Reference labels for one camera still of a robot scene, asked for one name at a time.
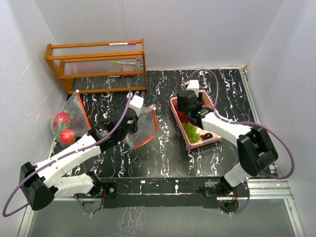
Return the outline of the red strawberry bunch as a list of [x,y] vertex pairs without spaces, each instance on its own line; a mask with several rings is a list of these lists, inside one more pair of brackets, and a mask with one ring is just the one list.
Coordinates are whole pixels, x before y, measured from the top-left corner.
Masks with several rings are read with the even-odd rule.
[[183,112],[178,112],[177,115],[181,123],[190,123],[190,121],[187,119],[186,115]]

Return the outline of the green grape cluster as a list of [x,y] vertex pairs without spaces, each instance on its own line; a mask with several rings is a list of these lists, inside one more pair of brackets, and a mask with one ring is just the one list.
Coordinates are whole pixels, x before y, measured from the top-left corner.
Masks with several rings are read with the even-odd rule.
[[197,128],[191,123],[182,123],[185,133],[190,143],[196,143],[200,140],[200,134],[197,133]]

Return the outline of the dark red plum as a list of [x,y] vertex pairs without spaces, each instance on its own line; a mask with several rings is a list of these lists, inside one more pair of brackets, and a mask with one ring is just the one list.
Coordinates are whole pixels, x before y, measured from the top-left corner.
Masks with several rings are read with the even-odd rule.
[[211,139],[211,138],[213,138],[213,134],[212,133],[206,133],[206,134],[202,135],[201,138],[202,138],[202,140]]

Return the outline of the clear orange zip bag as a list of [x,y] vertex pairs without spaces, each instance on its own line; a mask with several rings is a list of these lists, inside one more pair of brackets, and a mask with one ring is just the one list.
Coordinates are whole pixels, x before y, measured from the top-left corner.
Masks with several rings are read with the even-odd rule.
[[[64,108],[60,112],[67,112],[71,117],[71,124],[69,130],[72,130],[76,139],[82,137],[86,134],[90,129],[91,125],[88,121],[83,102],[80,98],[79,90],[76,90],[66,101]],[[67,147],[70,145],[64,145],[60,142],[60,138],[56,138],[56,140],[63,146]]]

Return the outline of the red apple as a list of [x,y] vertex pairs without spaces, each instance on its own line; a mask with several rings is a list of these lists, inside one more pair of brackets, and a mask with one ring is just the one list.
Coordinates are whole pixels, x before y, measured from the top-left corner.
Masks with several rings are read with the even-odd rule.
[[76,140],[76,135],[72,130],[65,129],[60,133],[60,142],[64,145],[71,145]]

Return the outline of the red green dragon fruit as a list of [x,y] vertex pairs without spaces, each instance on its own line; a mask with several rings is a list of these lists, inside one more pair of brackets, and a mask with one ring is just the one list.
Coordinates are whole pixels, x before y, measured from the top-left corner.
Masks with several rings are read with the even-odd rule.
[[69,132],[71,124],[71,117],[67,112],[60,112],[58,113],[51,121],[50,128],[53,135],[56,138],[60,138],[62,135],[66,135]]

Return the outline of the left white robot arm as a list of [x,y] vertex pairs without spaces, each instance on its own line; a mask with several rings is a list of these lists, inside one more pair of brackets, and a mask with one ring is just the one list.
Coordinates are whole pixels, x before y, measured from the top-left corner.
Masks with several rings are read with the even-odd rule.
[[53,157],[37,164],[22,165],[21,191],[32,210],[41,210],[63,196],[99,194],[102,182],[96,175],[90,172],[74,177],[65,175],[80,163],[116,146],[128,134],[135,133],[139,115],[140,109],[128,108],[121,123],[117,118],[105,119]]

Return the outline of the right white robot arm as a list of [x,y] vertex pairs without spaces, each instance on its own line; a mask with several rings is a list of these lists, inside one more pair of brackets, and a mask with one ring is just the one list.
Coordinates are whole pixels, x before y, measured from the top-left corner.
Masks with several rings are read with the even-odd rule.
[[257,176],[278,159],[278,153],[266,129],[257,125],[242,125],[220,119],[214,108],[202,105],[202,93],[192,90],[178,93],[178,112],[194,126],[223,137],[236,146],[239,162],[208,192],[228,195],[236,186]]

